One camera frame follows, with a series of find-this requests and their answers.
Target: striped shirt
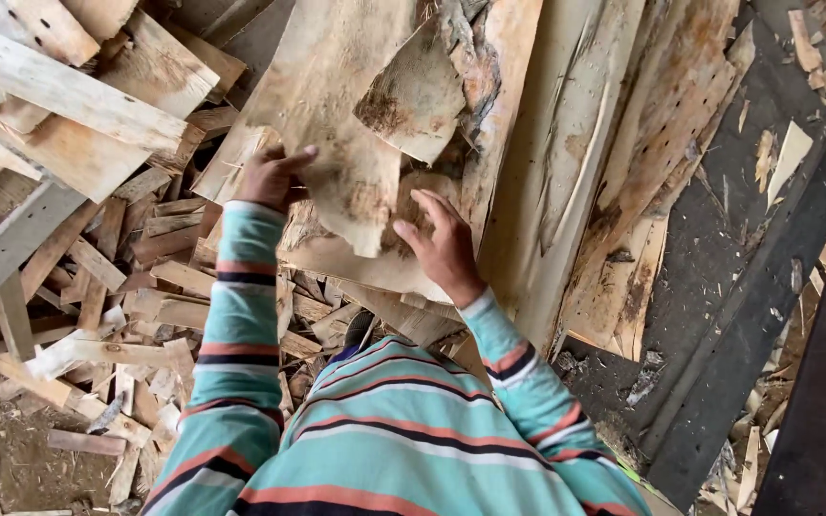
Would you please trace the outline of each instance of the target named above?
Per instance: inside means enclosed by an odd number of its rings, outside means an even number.
[[[452,361],[389,336],[278,408],[285,217],[230,201],[180,439],[143,514],[649,514],[576,399],[488,291],[461,311],[501,409]]]

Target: hand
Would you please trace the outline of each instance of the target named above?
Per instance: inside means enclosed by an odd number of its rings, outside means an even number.
[[[296,175],[317,158],[317,147],[285,157],[285,149],[274,145],[259,150],[244,165],[238,193],[233,199],[265,205],[288,214],[289,205],[307,199],[307,189]]]
[[[396,220],[394,230],[416,253],[426,276],[442,287],[454,306],[467,308],[487,289],[487,282],[476,271],[470,226],[447,198],[430,190],[413,190],[410,196],[432,219],[432,239],[420,234],[407,220]]]

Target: long sleeve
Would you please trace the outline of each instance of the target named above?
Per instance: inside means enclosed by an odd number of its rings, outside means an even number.
[[[222,217],[193,396],[143,514],[224,515],[279,447],[275,248],[285,217],[243,201]]]
[[[489,288],[461,316],[490,382],[522,437],[553,466],[588,514],[649,514],[632,482],[595,434],[578,400],[499,308]]]

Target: left hand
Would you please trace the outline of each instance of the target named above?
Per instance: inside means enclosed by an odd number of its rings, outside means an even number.
[[[314,145],[287,158],[281,145],[259,150],[244,165],[244,177],[233,199],[265,205],[287,215],[289,205],[308,199],[297,174],[314,162],[317,153]]]

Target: right hand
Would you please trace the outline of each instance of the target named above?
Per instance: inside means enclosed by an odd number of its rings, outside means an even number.
[[[416,253],[426,276],[442,287],[454,306],[467,308],[487,290],[487,282],[476,270],[470,226],[447,198],[431,190],[413,190],[410,196],[432,219],[432,238],[424,237],[407,220],[396,220],[394,230]]]

